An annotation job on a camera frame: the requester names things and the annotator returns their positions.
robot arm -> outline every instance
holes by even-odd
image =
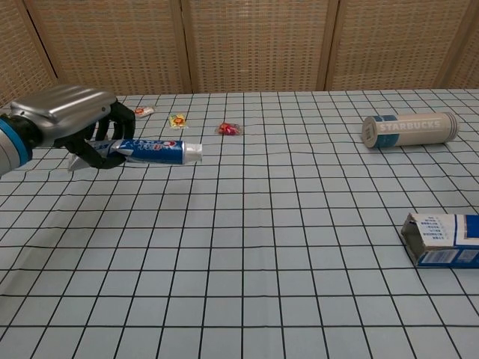
[[[98,122],[96,141],[105,139],[109,123],[112,139],[131,139],[135,113],[109,92],[73,85],[58,85],[10,104],[0,116],[0,176],[31,160],[35,147],[65,147],[91,167],[109,169],[122,164],[118,153],[103,158],[87,141]]]

table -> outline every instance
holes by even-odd
[[[479,272],[416,269],[399,230],[478,212],[479,90],[120,99],[156,106],[138,136],[204,160],[72,174],[39,149],[5,175],[1,358],[477,357]],[[458,116],[455,141],[361,143],[368,115],[430,111]]]

woven wall panel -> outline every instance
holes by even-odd
[[[460,56],[450,87],[479,88],[479,23],[477,22]]]
[[[435,86],[469,0],[344,0],[326,90]]]
[[[190,92],[188,69],[180,70],[184,36],[175,34],[181,15],[171,3],[30,0],[29,7],[63,82],[117,94]]]
[[[315,90],[328,3],[183,0],[193,88]]]
[[[0,1],[0,106],[55,81],[45,54],[35,44],[38,39],[28,29],[25,9],[18,6],[15,0]]]

small snack package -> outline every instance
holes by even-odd
[[[155,112],[154,107],[138,107],[135,109],[136,117],[145,117]]]
[[[216,128],[216,133],[219,135],[236,136],[241,135],[242,130],[241,127],[235,123],[224,122]]]
[[[170,115],[170,127],[172,129],[185,129],[186,117],[184,114],[172,114]]]

cardboard box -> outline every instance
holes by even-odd
[[[479,215],[410,213],[401,235],[417,266],[479,268]]]

